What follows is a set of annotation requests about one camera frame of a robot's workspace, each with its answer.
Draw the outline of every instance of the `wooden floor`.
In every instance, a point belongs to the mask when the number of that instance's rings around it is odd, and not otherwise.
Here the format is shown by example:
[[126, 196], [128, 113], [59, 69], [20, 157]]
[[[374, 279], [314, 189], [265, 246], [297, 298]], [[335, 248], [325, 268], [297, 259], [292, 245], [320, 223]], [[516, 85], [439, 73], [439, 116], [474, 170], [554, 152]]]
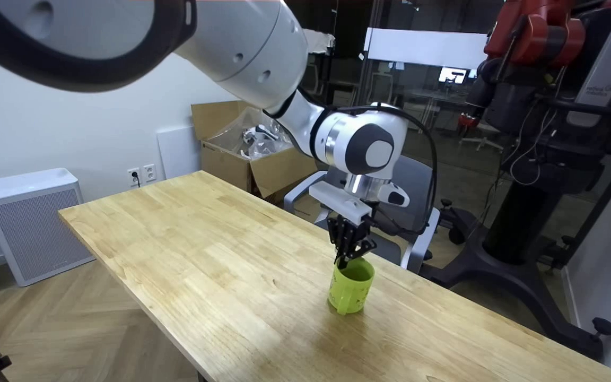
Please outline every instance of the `wooden floor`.
[[17, 290], [0, 280], [0, 352], [13, 382], [177, 382], [196, 369], [100, 264]]

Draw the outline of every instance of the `cardboard box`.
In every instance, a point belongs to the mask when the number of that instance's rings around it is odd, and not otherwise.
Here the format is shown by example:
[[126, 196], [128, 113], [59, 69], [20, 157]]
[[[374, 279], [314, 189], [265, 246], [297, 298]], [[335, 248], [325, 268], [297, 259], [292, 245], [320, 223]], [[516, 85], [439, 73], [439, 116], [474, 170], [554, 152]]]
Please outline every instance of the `cardboard box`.
[[240, 155], [242, 131], [272, 119], [246, 103], [216, 103], [194, 106], [194, 129], [201, 142], [201, 170], [264, 200], [297, 186], [317, 161], [297, 150], [286, 150], [261, 160]]

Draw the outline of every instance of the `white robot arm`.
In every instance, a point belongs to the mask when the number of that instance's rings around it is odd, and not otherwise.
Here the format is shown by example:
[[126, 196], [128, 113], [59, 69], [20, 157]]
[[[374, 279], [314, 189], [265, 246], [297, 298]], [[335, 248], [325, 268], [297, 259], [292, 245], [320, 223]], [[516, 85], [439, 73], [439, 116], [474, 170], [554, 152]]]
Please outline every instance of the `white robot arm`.
[[37, 84], [112, 90], [172, 52], [281, 121], [299, 152], [351, 175], [345, 189], [325, 188], [311, 196], [354, 227], [369, 220], [366, 204], [409, 204], [392, 186], [405, 121], [308, 103], [297, 92], [308, 40], [283, 0], [0, 0], [0, 66]]

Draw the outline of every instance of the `green cup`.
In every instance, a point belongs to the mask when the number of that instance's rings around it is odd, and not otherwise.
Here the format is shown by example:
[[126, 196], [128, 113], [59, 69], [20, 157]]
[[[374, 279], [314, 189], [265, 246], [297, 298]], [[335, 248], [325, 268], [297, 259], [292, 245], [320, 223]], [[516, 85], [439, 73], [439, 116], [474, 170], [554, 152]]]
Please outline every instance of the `green cup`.
[[344, 269], [335, 268], [328, 286], [328, 304], [337, 315], [354, 315], [365, 308], [374, 283], [374, 265], [353, 259]]

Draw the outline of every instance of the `wooden tabletop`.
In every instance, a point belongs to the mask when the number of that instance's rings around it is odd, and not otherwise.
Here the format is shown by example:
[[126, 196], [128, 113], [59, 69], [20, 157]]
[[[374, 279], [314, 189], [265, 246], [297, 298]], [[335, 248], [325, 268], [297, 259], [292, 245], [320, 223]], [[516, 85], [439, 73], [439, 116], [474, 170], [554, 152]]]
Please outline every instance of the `wooden tabletop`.
[[611, 369], [366, 255], [326, 307], [326, 234], [206, 173], [62, 212], [208, 380], [611, 380]]

